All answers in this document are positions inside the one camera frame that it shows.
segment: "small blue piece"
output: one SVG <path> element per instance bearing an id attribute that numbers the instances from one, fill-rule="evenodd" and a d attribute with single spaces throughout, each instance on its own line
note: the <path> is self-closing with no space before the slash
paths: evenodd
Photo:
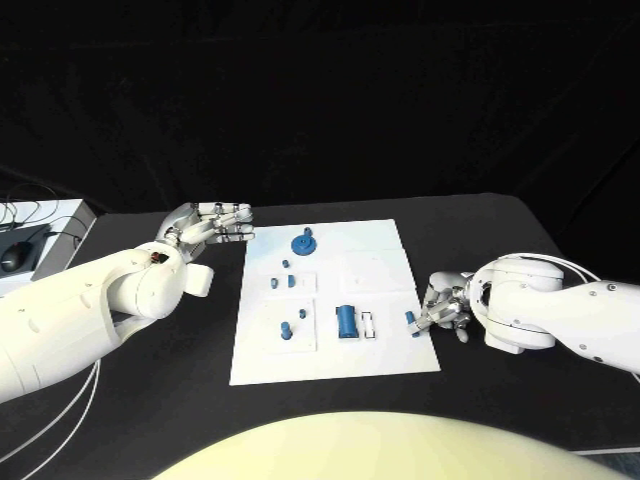
<path id="1" fill-rule="evenodd" d="M 297 255 L 305 256 L 316 251 L 317 242 L 313 238 L 313 230 L 308 227 L 303 230 L 303 235 L 298 235 L 291 240 L 291 250 Z"/>
<path id="2" fill-rule="evenodd" d="M 281 322 L 281 338 L 288 340 L 294 334 L 291 333 L 291 327 L 288 326 L 288 322 Z"/>
<path id="3" fill-rule="evenodd" d="M 406 312 L 406 323 L 414 323 L 416 321 L 414 314 L 411 312 Z M 416 338 L 419 336 L 419 333 L 412 333 L 411 336 Z"/>
<path id="4" fill-rule="evenodd" d="M 356 312 L 350 305 L 337 308 L 339 338 L 359 338 L 356 329 Z"/>

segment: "tabletop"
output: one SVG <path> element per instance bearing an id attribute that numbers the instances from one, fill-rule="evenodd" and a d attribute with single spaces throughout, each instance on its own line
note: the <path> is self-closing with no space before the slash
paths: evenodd
<path id="1" fill-rule="evenodd" d="M 559 255 L 533 214 L 513 197 L 483 194 L 254 208 L 256 226 L 393 219 L 419 298 L 440 270 L 474 271 L 514 252 Z M 154 238 L 164 213 L 105 215 L 73 265 Z M 467 420 L 568 450 L 640 448 L 640 386 L 631 375 L 562 346 L 510 355 L 431 329 L 442 371 L 229 386 L 243 244 L 209 247 L 207 298 L 184 296 L 174 313 L 102 361 L 96 398 L 43 478 L 150 478 L 203 447 L 255 426 L 336 411 L 398 411 Z M 50 421 L 86 373 L 0 406 L 0 455 Z M 57 447 L 79 416 L 0 466 L 19 477 Z"/>

